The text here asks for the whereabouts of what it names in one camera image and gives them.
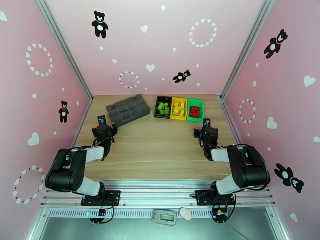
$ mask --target pink wall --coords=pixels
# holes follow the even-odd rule
[[[94,95],[219,94],[263,3],[47,1]],[[105,14],[106,38],[95,35],[95,10]],[[174,83],[173,77],[186,70],[191,76]]]
[[[35,0],[0,0],[0,32],[0,238],[17,240],[26,237],[44,176],[57,150],[70,146],[88,98]]]
[[[319,6],[320,0],[276,0],[226,98],[243,142],[266,159],[271,193],[297,240],[320,234]],[[267,59],[264,49],[282,29],[288,38]],[[294,179],[279,173],[288,186],[275,173],[277,163],[292,169]]]

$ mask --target green block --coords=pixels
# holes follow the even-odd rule
[[[158,105],[158,110],[161,110],[161,109],[163,109],[164,108],[164,103],[162,103],[162,102],[160,102],[160,104]]]

